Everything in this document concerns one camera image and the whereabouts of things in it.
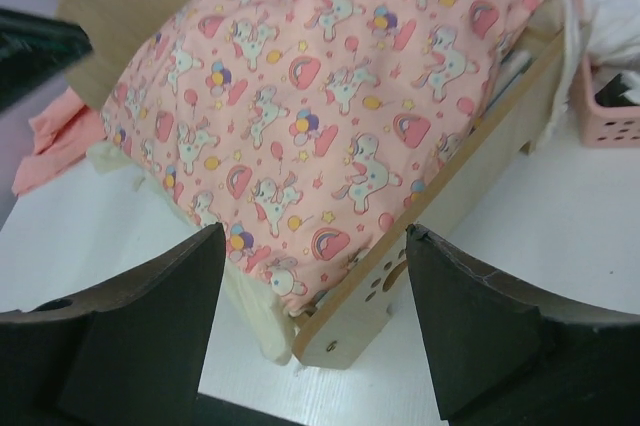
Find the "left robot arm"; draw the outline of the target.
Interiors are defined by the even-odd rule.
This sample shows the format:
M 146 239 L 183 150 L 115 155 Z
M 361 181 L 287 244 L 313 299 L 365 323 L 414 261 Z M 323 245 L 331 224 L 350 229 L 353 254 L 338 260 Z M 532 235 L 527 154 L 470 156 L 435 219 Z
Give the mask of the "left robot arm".
M 64 20 L 1 10 L 1 110 L 6 111 L 85 57 L 85 31 Z

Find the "wooden striped pet bed frame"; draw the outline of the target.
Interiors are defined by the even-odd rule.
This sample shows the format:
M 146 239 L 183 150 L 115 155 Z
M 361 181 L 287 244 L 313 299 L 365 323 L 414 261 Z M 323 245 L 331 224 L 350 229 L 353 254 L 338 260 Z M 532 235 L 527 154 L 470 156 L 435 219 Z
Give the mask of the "wooden striped pet bed frame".
M 135 53 L 189 1 L 60 0 L 59 17 L 79 23 L 94 47 L 93 56 L 70 72 L 71 87 L 101 116 Z M 522 33 L 502 57 L 486 107 L 455 154 L 382 238 L 353 263 L 345 278 L 310 310 L 291 318 L 290 359 L 330 369 L 351 366 L 388 321 L 396 282 L 407 266 L 404 227 L 419 220 L 440 233 L 450 232 L 522 148 L 532 148 L 549 135 L 565 103 L 571 75 L 562 49 L 568 33 L 544 30 L 545 1 L 538 0 Z M 189 220 L 158 180 L 117 149 L 107 135 L 90 148 L 88 156 L 103 171 L 140 167 L 143 178 L 177 217 L 203 228 Z M 250 324 L 235 291 L 244 288 L 256 299 L 266 285 L 228 261 L 227 268 L 227 291 Z

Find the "pink unicorn print mattress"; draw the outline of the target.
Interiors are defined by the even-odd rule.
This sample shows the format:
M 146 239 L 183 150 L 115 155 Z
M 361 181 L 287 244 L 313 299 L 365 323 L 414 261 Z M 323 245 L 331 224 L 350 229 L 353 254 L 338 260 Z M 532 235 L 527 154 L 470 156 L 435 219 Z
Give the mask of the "pink unicorn print mattress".
M 190 0 L 135 53 L 107 138 L 230 265 L 263 353 L 417 199 L 484 111 L 538 0 Z

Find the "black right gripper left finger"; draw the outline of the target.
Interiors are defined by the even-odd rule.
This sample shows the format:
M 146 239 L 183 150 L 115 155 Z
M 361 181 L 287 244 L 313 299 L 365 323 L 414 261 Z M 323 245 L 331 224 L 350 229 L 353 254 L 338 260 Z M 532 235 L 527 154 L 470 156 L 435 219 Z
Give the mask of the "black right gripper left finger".
M 187 425 L 225 263 L 221 226 L 88 289 L 1 316 L 5 425 Z

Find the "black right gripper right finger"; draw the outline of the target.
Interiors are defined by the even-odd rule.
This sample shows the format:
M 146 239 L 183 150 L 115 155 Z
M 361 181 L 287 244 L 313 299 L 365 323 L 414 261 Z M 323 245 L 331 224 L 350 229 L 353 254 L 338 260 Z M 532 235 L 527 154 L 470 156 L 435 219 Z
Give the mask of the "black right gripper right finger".
M 451 425 L 635 425 L 639 318 L 544 290 L 406 231 L 440 417 Z

